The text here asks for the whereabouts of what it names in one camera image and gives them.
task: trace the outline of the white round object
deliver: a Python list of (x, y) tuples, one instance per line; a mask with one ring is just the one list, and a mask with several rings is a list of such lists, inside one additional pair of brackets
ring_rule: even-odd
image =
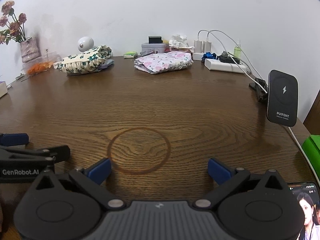
[(78, 41), (78, 49), (81, 52), (85, 52), (88, 49), (92, 49), (94, 47), (94, 41), (91, 37), (82, 37)]

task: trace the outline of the floral fabric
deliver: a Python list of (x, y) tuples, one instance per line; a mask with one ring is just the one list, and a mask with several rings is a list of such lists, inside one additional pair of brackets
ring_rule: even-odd
[(134, 61), (135, 68), (148, 72), (150, 74), (180, 70), (187, 68), (192, 64), (193, 61), (191, 58), (191, 54), (179, 51), (151, 54), (137, 58)]
[(101, 45), (84, 53), (65, 57), (62, 61), (56, 62), (53, 67), (67, 74), (94, 72), (110, 58), (110, 54), (111, 49), (106, 45)]

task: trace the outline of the wooden table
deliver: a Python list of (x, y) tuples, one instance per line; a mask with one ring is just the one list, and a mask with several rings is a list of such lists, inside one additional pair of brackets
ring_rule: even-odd
[[(108, 189), (126, 201), (195, 200), (212, 189), (207, 162), (216, 157), (255, 173), (277, 169), (287, 182), (315, 181), (288, 131), (266, 118), (266, 107), (239, 73), (186, 70), (151, 75), (115, 58), (100, 73), (66, 76), (50, 70), (15, 82), (0, 99), (1, 132), (26, 132), (34, 148), (67, 144), (68, 171), (107, 156)], [(309, 133), (298, 120), (300, 143)], [(13, 211), (28, 184), (0, 185), (1, 239), (19, 239)]]

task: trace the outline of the cream fabric with green flowers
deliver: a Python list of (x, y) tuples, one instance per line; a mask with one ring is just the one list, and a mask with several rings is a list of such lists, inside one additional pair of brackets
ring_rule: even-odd
[(65, 57), (62, 61), (56, 62), (53, 67), (67, 74), (85, 74), (94, 72), (106, 59), (110, 58), (110, 55), (110, 47), (101, 45), (84, 53)]

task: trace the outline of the brown circle mark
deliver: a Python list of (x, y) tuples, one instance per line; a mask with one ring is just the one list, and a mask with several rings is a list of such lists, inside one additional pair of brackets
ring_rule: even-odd
[[(152, 167), (152, 168), (150, 168), (150, 169), (143, 170), (143, 171), (130, 171), (130, 170), (126, 170), (126, 169), (123, 169), (123, 168), (119, 167), (118, 164), (116, 164), (116, 163), (114, 163), (114, 162), (112, 161), (111, 147), (112, 147), (113, 143), (115, 142), (115, 140), (116, 140), (119, 136), (123, 135), (124, 133), (130, 132), (130, 131), (134, 131), (134, 130), (147, 130), (147, 131), (152, 131), (152, 132), (155, 132), (155, 133), (159, 134), (159, 135), (164, 139), (164, 141), (165, 141), (166, 144), (167, 144), (167, 153), (166, 153), (164, 159), (163, 159), (158, 165), (156, 165), (156, 166), (154, 166), (154, 167)], [(113, 168), (114, 168), (115, 170), (121, 171), (121, 172), (126, 173), (126, 174), (141, 175), (141, 174), (148, 174), (148, 173), (150, 173), (150, 172), (156, 171), (156, 170), (158, 170), (159, 168), (161, 168), (161, 167), (167, 162), (167, 160), (169, 159), (170, 151), (171, 151), (170, 142), (169, 142), (169, 140), (167, 139), (167, 137), (166, 137), (164, 134), (162, 134), (162, 133), (160, 133), (159, 131), (157, 131), (157, 130), (155, 130), (155, 129), (152, 129), (152, 128), (148, 128), (148, 127), (136, 127), (136, 128), (130, 128), (130, 129), (128, 129), (128, 130), (125, 130), (125, 131), (117, 134), (116, 136), (114, 136), (114, 137), (112, 138), (112, 140), (110, 141), (110, 143), (109, 143), (109, 145), (108, 145), (108, 148), (107, 148), (107, 157), (110, 159), (111, 163), (113, 164)]]

